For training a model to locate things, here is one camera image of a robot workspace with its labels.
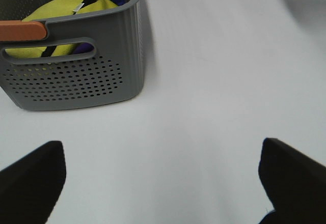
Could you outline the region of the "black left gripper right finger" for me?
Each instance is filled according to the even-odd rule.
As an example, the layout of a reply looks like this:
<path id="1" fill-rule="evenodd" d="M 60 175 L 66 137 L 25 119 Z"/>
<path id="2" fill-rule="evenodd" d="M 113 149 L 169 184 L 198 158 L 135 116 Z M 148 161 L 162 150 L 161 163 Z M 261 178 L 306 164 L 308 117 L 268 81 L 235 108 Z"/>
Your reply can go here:
<path id="1" fill-rule="evenodd" d="M 262 144 L 258 175 L 273 206 L 261 223 L 325 223 L 325 166 L 276 138 Z"/>

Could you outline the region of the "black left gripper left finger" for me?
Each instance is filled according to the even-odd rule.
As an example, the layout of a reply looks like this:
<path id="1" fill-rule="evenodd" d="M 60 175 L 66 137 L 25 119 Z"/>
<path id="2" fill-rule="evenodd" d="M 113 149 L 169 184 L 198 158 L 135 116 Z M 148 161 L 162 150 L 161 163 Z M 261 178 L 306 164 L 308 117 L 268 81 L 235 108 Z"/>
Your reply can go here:
<path id="1" fill-rule="evenodd" d="M 1 223 L 46 223 L 66 181 L 61 141 L 50 141 L 1 170 Z"/>

